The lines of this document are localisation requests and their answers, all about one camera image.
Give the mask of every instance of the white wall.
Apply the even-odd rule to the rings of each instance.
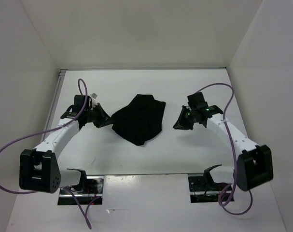
[[[262,0],[21,0],[60,68],[227,66]]]
[[[0,147],[42,130],[56,86],[57,69],[17,0],[0,0]],[[19,155],[39,138],[0,155],[0,183],[18,189]],[[0,232],[5,231],[15,195],[0,190]]]
[[[293,232],[293,0],[262,2],[228,71],[248,134],[272,150],[272,187]]]

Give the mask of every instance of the black clamp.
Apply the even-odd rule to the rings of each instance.
[[[214,180],[209,172],[219,166],[221,166],[221,164],[211,166],[211,167],[207,168],[206,170],[204,170],[203,178],[204,178],[204,181],[206,183],[206,187],[208,190],[216,190],[216,188],[217,188],[217,185],[214,182]]]
[[[71,105],[60,118],[74,118],[82,109],[84,101],[85,95],[75,95],[74,105]],[[77,121],[79,122],[80,129],[89,122],[92,122],[97,128],[105,127],[113,123],[111,117],[102,109],[100,103],[97,103],[97,105],[93,107],[92,99],[89,96],[87,96],[84,111]]]
[[[192,130],[194,123],[202,124],[206,128],[208,118],[223,113],[217,105],[209,106],[201,92],[189,95],[187,98],[188,107],[182,106],[181,114],[173,126],[174,129]]]
[[[86,189],[87,175],[86,171],[82,169],[67,168],[68,170],[75,170],[81,173],[80,181],[77,185],[73,185],[72,188],[75,192],[83,192]]]

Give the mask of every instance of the white arm segment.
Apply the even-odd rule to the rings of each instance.
[[[71,121],[70,118],[61,119],[57,127],[61,127],[65,123]],[[79,122],[73,121],[66,127],[56,130],[49,134],[49,136],[39,145],[35,147],[37,151],[46,152],[51,150],[55,153],[56,159],[59,158],[62,150],[67,143],[75,136],[79,129]],[[76,170],[60,170],[61,181],[59,187],[65,187],[70,185],[77,185],[80,182],[81,173]]]
[[[219,166],[210,170],[209,174],[215,183],[233,184],[233,166]]]
[[[243,150],[251,151],[256,149],[256,145],[258,145],[257,143],[247,138],[247,136],[240,132],[227,118],[226,122],[232,135],[237,157],[242,154]],[[218,137],[226,144],[226,146],[232,150],[222,114],[215,114],[209,118],[207,122],[207,128],[217,134]],[[219,166],[211,170],[209,173],[215,183],[233,184],[233,172],[233,166]]]
[[[227,118],[226,122],[232,135],[237,156],[242,154],[243,150],[251,151],[256,149],[256,145],[258,145],[257,143],[247,138],[247,136],[240,132]],[[217,134],[218,137],[226,144],[226,146],[231,149],[230,139],[223,122],[222,114],[215,114],[209,118],[207,122],[207,128]]]
[[[65,123],[71,121],[70,118],[61,119],[57,125],[57,127],[61,127]],[[67,143],[71,140],[71,138],[76,135],[80,131],[79,122],[73,121],[66,127],[56,130],[49,134],[49,136],[39,145],[37,145],[34,149],[37,151],[46,152],[51,150],[55,153],[56,159],[59,158],[60,153],[65,148]]]

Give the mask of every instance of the white table surface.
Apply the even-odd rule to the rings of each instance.
[[[172,129],[181,106],[187,104],[186,96],[214,82],[229,84],[226,70],[68,71],[53,126],[78,93],[78,78],[86,81],[89,92],[98,94],[98,102],[110,115],[129,104],[138,93],[153,94],[155,99],[167,103],[163,131],[145,146],[131,144],[110,126],[97,129],[87,125],[64,149],[58,160],[61,169],[109,174],[104,182],[103,205],[89,210],[93,231],[285,231],[269,183],[253,190],[250,212],[235,217],[217,203],[191,204],[186,174],[138,175],[197,173],[214,164],[232,163],[229,149],[203,126],[195,125],[193,131]],[[230,90],[211,87],[204,96],[210,105],[224,108]],[[235,100],[227,116],[245,133]],[[7,232],[89,231],[77,206],[57,206],[57,200],[57,193],[17,196]],[[228,208],[240,211],[249,204],[249,195],[238,190],[235,200]]]

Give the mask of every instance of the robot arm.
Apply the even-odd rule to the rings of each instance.
[[[240,132],[227,118],[225,118],[233,138],[237,154],[237,186],[248,191],[258,185],[273,179],[271,150],[266,146],[259,146]],[[208,106],[201,92],[188,96],[188,106],[183,106],[178,121],[174,125],[177,130],[192,130],[194,123],[202,124],[217,134],[223,142],[231,148],[229,135],[223,119],[222,110],[216,106]],[[212,166],[204,171],[204,178],[211,187],[214,183],[234,182],[234,167],[222,165]]]
[[[112,123],[111,118],[95,100],[96,95],[87,96],[86,107],[80,117],[67,126],[52,132],[33,150],[25,149],[20,156],[20,188],[54,193],[59,187],[76,186],[83,188],[86,173],[83,170],[67,169],[60,171],[57,160],[81,128],[92,122],[97,128]],[[71,121],[81,110],[85,95],[76,95],[71,105],[61,116],[57,127]]]

